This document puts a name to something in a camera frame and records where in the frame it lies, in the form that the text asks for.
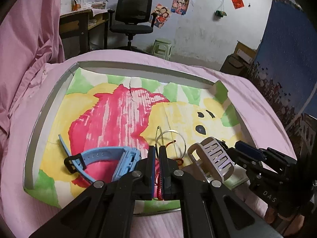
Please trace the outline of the person's right hand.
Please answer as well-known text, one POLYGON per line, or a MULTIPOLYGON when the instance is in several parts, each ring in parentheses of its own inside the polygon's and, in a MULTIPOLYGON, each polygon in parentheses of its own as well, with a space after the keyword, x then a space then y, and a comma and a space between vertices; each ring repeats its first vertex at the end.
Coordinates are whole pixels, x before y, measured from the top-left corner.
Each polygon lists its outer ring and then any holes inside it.
POLYGON ((271 224, 274 222, 276 218, 285 220, 286 223, 289 225, 287 230, 284 231, 283 236, 289 236, 300 231, 300 229, 302 228, 304 224, 304 219, 305 219, 305 217, 302 215, 297 215, 297 216, 292 215, 291 217, 285 218, 281 216, 280 214, 278 214, 275 209, 268 206, 264 216, 264 220, 266 221, 266 223, 271 224))

